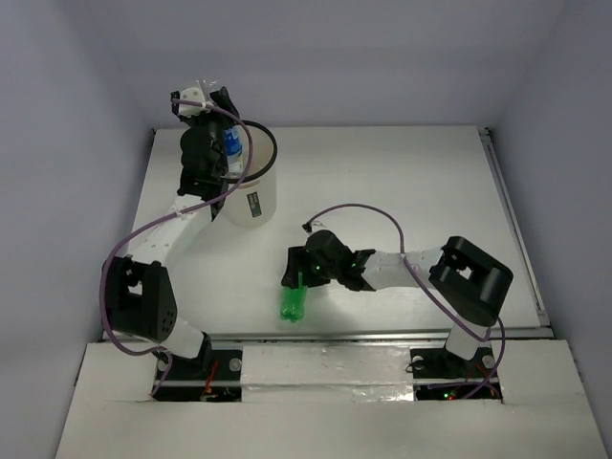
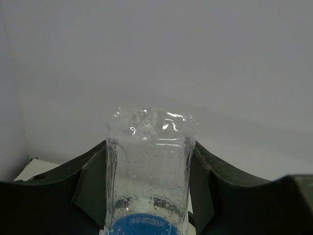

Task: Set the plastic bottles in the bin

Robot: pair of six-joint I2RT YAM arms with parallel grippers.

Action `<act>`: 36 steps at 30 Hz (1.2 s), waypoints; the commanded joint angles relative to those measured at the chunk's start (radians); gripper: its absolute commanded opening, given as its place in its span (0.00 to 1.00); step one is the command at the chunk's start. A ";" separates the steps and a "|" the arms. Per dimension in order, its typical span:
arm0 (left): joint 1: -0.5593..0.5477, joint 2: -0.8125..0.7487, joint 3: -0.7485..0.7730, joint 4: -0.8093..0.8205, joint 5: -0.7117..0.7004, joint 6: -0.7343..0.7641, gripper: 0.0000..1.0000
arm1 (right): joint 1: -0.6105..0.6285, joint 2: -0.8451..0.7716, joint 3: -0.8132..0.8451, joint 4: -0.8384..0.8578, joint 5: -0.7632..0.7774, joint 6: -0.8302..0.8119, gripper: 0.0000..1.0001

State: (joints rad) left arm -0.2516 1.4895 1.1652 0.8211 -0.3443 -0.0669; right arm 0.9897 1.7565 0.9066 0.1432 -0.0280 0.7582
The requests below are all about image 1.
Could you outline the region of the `clear bottle dark blue label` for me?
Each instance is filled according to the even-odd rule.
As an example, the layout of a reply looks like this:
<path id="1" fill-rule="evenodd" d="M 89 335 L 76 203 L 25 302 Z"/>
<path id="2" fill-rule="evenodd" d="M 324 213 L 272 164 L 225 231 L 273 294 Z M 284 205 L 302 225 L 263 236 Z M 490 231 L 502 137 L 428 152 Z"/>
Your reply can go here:
<path id="1" fill-rule="evenodd" d="M 240 139 L 240 129 L 237 125 L 224 131 L 224 146 L 226 151 L 229 175 L 240 176 L 244 171 L 243 146 Z"/>

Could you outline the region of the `green plastic bottle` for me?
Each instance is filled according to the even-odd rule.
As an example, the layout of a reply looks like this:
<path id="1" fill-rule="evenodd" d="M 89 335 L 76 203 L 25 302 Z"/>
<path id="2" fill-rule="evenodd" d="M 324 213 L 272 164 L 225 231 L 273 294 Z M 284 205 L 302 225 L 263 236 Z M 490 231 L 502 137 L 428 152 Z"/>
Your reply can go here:
<path id="1" fill-rule="evenodd" d="M 302 273 L 297 274 L 295 287 L 284 287 L 280 305 L 280 318 L 291 323 L 301 321 L 305 315 L 307 287 Z"/>

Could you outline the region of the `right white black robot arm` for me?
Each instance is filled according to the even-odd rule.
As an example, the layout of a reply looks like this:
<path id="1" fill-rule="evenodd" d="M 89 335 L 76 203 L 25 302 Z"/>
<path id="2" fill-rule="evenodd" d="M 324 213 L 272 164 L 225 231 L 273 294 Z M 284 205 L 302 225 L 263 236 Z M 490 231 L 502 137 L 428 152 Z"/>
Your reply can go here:
<path id="1" fill-rule="evenodd" d="M 498 323 L 514 273 L 462 236 L 426 251 L 353 251 L 323 229 L 303 246 L 288 248 L 281 317 L 302 319 L 306 291 L 333 281 L 352 292 L 421 289 L 453 321 L 440 363 L 449 374 L 461 375 Z"/>

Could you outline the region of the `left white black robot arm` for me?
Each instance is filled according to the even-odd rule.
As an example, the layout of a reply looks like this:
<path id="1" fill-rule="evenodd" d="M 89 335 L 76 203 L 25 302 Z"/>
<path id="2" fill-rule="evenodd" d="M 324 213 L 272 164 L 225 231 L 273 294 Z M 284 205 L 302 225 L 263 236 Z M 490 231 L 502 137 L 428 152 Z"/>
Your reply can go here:
<path id="1" fill-rule="evenodd" d="M 169 267 L 236 188 L 242 168 L 232 161 L 242 152 L 240 115 L 224 86 L 195 82 L 173 92 L 170 101 L 187 126 L 180 138 L 175 200 L 165 217 L 132 232 L 140 243 L 127 249 L 120 242 L 111 251 L 102 268 L 99 303 L 110 340 L 119 335 L 145 340 L 168 369 L 202 378 L 212 366 L 210 338 L 180 318 Z"/>

